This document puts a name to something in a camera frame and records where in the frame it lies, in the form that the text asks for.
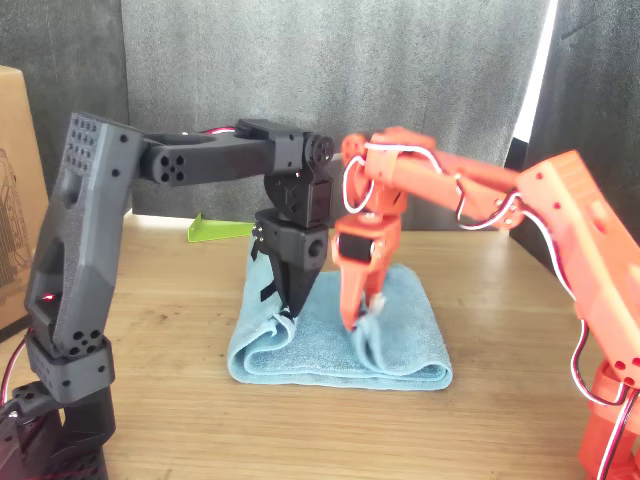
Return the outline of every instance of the cable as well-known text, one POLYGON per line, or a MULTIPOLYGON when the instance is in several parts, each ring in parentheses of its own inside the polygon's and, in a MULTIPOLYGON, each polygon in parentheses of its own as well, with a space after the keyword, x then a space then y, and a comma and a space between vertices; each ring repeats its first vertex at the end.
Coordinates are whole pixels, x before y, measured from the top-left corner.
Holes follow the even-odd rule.
POLYGON ((553 271, 556 273, 556 276, 558 277, 558 280, 560 281, 560 283, 562 284, 564 289, 567 291, 569 296, 571 296, 571 298, 575 302, 576 301, 576 296, 571 291, 571 288, 569 288, 569 285, 567 283, 567 279, 566 279, 566 277, 564 275, 564 272, 562 271, 562 268, 560 267, 560 263, 558 262, 558 252, 556 250, 555 244, 553 243, 553 239, 551 238, 551 235, 549 234, 549 230, 547 229, 547 227, 544 224, 544 222, 542 221, 542 219, 540 219, 540 217, 538 217, 538 215, 533 213, 533 211, 525 208, 525 209, 522 210, 522 213, 524 215, 526 215, 527 217, 529 217, 531 220, 533 220, 533 223, 535 223, 536 226, 540 229, 540 233, 542 233, 542 236, 544 237, 544 241, 547 243, 547 248, 549 249, 549 254, 551 255, 551 263, 553 265, 553 271))
POLYGON ((456 184, 457 184, 457 187, 456 187, 457 191, 460 194, 460 202, 458 203, 458 207, 456 208, 456 221, 458 222, 458 226, 463 230, 480 230, 493 225, 509 211, 509 209, 511 208, 511 205, 513 205, 513 202, 515 202, 516 198, 520 197, 520 192, 518 192, 517 190, 512 190, 504 198, 500 208, 495 212, 493 212, 489 216, 489 218, 487 218, 486 220, 480 223, 476 223, 474 225, 465 225, 464 223, 460 222, 460 217, 462 216, 462 209, 464 208, 464 199, 466 195, 460 182, 456 181, 456 184))
POLYGON ((416 147, 414 145, 384 145, 384 144, 378 144, 378 143, 365 143, 364 147, 369 150, 419 153, 429 159, 436 173, 442 173, 442 167, 440 166, 440 163, 438 163, 438 160, 436 160, 436 157, 433 156, 433 153, 431 153, 426 148, 416 147))
POLYGON ((22 352, 24 346, 25 339, 23 338, 14 350, 11 358, 9 358, 7 369, 4 372, 4 377, 2 377, 2 406, 4 406, 9 401, 9 378, 11 378, 13 367, 15 367, 16 360, 18 360, 18 356, 20 355, 20 352, 22 352))
POLYGON ((624 428, 626 427, 627 421, 631 416, 633 405, 636 403, 639 394, 640 390, 633 390, 631 392, 631 395, 627 397, 624 405, 620 409, 618 419, 616 420, 616 423, 613 426, 613 430, 611 432, 611 436, 609 437, 607 448, 605 448, 604 450, 604 456, 602 457, 602 462, 600 463, 600 468, 598 469, 598 476, 596 477, 596 480, 605 480, 607 478, 609 468, 611 467, 611 463, 613 462, 613 457, 616 454, 616 449, 618 448, 620 439, 622 439, 624 428))
POLYGON ((364 200, 357 207, 351 206, 351 204, 349 203, 349 199, 347 198, 347 180, 349 179, 349 170, 351 170, 351 167, 354 163, 358 163, 359 165, 362 165, 364 167, 364 159, 359 155, 355 156, 351 159, 349 165, 347 165, 347 168, 344 169, 344 175, 342 177, 342 201, 344 202, 344 208, 347 209, 347 212, 353 214, 360 213, 364 209, 364 207, 367 205, 367 202, 371 198, 373 187, 375 186, 375 182, 371 180, 371 186, 369 187, 369 191, 365 195, 364 200))
POLYGON ((620 382, 620 386, 618 387, 618 394, 616 395, 616 399, 613 402, 609 400, 605 400, 596 394, 592 393, 587 386, 584 384, 582 380, 582 376, 580 375, 580 369, 578 368, 578 361, 580 359, 580 354, 582 353, 582 349, 587 343, 587 338, 589 337, 589 326, 587 322, 584 321, 583 318, 580 319, 580 323, 582 325, 582 333, 580 334, 580 340, 578 341, 578 345, 576 346, 573 355, 571 356, 571 376, 573 377, 573 381, 578 387, 578 390, 587 397, 587 399, 591 400, 600 405, 604 405, 607 407, 617 407, 622 405, 624 399, 627 396, 627 392, 629 391, 629 386, 620 382))

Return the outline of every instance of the gray curtain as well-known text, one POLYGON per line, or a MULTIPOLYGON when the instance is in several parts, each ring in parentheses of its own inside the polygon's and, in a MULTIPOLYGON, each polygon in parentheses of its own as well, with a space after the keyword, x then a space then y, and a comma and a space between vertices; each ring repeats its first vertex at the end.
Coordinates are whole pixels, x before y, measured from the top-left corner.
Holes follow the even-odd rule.
MULTIPOLYGON (((607 201, 640 242, 640 4, 560 0, 525 161, 577 150, 607 201)), ((513 236, 549 258, 534 225, 513 236)))
POLYGON ((24 73, 49 191, 71 112, 127 122, 120 0, 0 0, 0 65, 24 73))
MULTIPOLYGON (((338 144, 349 132, 400 124, 435 136, 442 149, 502 164, 547 7, 122 0, 130 121, 146 131, 197 131, 269 118, 338 144)), ((133 205, 137 213, 250 221, 269 203, 256 178, 171 191, 140 181, 133 205)), ((431 228, 435 218, 433 207, 412 200, 405 227, 431 228)))

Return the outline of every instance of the folded towel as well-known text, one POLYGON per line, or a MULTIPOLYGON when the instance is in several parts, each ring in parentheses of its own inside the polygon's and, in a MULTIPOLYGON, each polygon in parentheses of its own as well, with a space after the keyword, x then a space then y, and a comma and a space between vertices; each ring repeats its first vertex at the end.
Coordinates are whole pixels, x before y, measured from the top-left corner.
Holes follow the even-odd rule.
POLYGON ((360 318, 353 332, 345 330, 340 317, 339 272, 318 275, 294 319, 282 311, 277 293, 261 301, 261 291, 272 281, 269 257, 258 253, 253 260, 249 255, 242 309, 227 357, 236 380, 379 390, 439 390, 451 383, 438 324, 409 268, 389 268, 382 311, 360 318))

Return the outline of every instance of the red wire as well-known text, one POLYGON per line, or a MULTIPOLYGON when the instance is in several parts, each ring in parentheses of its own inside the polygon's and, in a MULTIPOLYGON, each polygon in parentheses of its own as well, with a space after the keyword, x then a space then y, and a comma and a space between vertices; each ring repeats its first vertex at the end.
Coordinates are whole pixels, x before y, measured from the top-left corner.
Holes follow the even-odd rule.
POLYGON ((11 358, 9 358, 9 363, 7 364, 7 368, 4 371, 4 376, 2 377, 2 389, 0 390, 0 395, 2 395, 2 406, 4 406, 9 400, 9 392, 7 392, 7 387, 9 386, 9 378, 11 377, 11 372, 13 371, 13 367, 16 364, 16 360, 18 360, 18 355, 25 346, 26 339, 22 339, 16 349, 14 350, 11 358))

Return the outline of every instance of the cardboard box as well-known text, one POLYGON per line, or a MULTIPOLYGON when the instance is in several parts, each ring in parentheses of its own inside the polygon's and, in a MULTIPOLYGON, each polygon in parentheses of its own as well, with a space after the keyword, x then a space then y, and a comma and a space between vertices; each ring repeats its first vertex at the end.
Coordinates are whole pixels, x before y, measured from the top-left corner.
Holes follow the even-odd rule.
POLYGON ((26 314, 31 259, 47 204, 22 72, 0 66, 0 328, 26 314))

